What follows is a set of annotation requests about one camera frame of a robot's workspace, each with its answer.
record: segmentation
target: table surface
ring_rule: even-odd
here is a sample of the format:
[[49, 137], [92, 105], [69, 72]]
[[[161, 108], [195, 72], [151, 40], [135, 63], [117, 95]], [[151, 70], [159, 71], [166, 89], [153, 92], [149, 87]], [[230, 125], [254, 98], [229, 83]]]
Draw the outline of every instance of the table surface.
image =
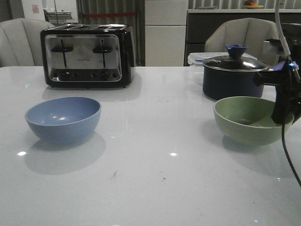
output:
[[[137, 67], [127, 88], [55, 89], [42, 67], [0, 68], [1, 226], [300, 226], [280, 141], [238, 144], [214, 121], [201, 67]], [[56, 146], [25, 112], [67, 96], [102, 104], [83, 143]], [[265, 87], [263, 98], [275, 91]], [[286, 144], [301, 174], [301, 122]]]

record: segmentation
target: white table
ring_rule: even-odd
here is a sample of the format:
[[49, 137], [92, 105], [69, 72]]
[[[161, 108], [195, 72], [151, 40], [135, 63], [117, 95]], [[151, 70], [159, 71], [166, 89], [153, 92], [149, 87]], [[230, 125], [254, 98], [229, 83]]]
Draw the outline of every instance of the white table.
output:
[[[197, 70], [139, 67], [125, 89], [71, 90], [47, 86], [42, 67], [0, 68], [0, 226], [300, 226], [281, 142], [225, 137]], [[79, 145], [40, 141], [24, 113], [66, 96], [102, 103], [95, 132]], [[300, 140], [298, 121], [286, 142], [299, 174]]]

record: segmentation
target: toaster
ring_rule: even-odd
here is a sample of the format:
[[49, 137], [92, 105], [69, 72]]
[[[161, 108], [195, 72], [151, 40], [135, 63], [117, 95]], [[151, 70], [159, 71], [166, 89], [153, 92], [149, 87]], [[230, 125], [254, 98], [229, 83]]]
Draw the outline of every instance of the toaster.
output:
[[133, 28], [127, 24], [66, 24], [42, 30], [40, 37], [51, 87], [117, 88], [133, 80]]

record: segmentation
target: pot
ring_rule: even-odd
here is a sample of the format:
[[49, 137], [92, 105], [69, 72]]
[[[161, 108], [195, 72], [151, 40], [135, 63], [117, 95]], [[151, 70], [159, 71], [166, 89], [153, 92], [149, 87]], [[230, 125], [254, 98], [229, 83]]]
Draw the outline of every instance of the pot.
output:
[[253, 82], [257, 72], [266, 71], [269, 65], [263, 61], [240, 57], [216, 56], [205, 59], [203, 92], [213, 99], [246, 96], [262, 97], [263, 85]]

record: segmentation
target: gray chair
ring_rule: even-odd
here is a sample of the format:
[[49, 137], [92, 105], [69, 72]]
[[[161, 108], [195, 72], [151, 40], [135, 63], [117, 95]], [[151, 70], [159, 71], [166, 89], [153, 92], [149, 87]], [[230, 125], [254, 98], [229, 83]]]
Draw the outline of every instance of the gray chair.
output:
[[246, 53], [269, 65], [278, 62], [279, 56], [263, 54], [263, 41], [278, 38], [276, 25], [269, 20], [244, 18], [223, 23], [206, 41], [205, 52], [227, 52], [225, 44], [243, 44]]
[[40, 31], [53, 25], [18, 18], [0, 23], [0, 67], [42, 66]]

